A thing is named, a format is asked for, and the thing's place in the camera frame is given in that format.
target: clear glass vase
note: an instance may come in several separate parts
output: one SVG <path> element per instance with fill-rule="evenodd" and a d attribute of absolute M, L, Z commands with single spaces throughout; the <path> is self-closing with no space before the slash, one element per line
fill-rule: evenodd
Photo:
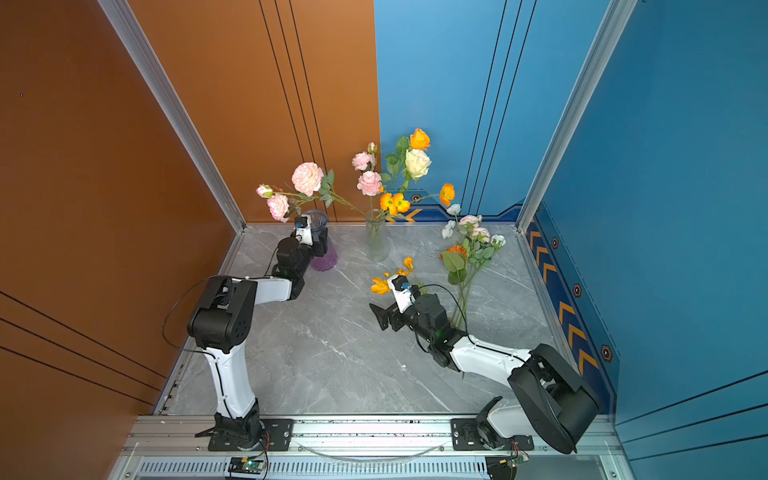
<path fill-rule="evenodd" d="M 382 262 L 389 257 L 389 239 L 386 232 L 386 212 L 377 208 L 366 212 L 366 241 L 368 259 Z"/>

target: white rose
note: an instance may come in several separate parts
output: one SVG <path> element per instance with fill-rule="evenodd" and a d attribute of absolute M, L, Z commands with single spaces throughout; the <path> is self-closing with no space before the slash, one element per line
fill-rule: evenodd
<path fill-rule="evenodd" d="M 429 172 L 429 165 L 432 161 L 429 160 L 424 150 L 413 149 L 406 152 L 406 170 L 411 174 L 413 180 L 417 180 L 425 176 Z"/>

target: glass vase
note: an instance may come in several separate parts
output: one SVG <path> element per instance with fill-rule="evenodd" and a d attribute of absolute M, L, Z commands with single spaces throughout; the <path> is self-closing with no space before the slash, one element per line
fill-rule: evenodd
<path fill-rule="evenodd" d="M 386 212 L 374 208 L 366 212 L 366 242 L 368 259 L 382 262 L 389 257 L 389 239 L 386 234 Z"/>
<path fill-rule="evenodd" d="M 315 209 L 307 210 L 304 214 L 309 215 L 312 219 L 312 241 L 319 241 L 320 234 L 328 228 L 328 214 L 322 210 Z M 313 257 L 310 261 L 310 266 L 313 270 L 324 272 L 332 269 L 338 260 L 339 255 L 336 253 L 336 248 L 333 246 L 331 237 L 328 237 L 328 250 L 326 250 L 326 254 L 322 257 Z"/>

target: blue wall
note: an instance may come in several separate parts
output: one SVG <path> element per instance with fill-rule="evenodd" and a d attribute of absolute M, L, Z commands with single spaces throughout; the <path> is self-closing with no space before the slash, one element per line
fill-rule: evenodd
<path fill-rule="evenodd" d="M 382 152 L 417 127 L 432 138 L 432 169 L 412 193 L 453 183 L 464 214 L 520 202 L 607 5 L 376 0 Z"/>
<path fill-rule="evenodd" d="M 765 2 L 638 2 L 545 195 L 639 480 L 768 466 L 766 25 Z"/>

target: orange rose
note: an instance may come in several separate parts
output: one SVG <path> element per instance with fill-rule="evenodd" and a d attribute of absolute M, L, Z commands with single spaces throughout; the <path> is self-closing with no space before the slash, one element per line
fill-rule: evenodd
<path fill-rule="evenodd" d="M 411 148 L 414 150 L 429 148 L 429 136 L 421 128 L 416 128 L 416 131 L 411 135 Z"/>
<path fill-rule="evenodd" d="M 451 200 L 456 198 L 456 190 L 453 189 L 453 185 L 451 184 L 445 184 L 442 186 L 442 190 L 440 190 L 440 201 L 443 205 L 446 207 L 451 206 Z"/>

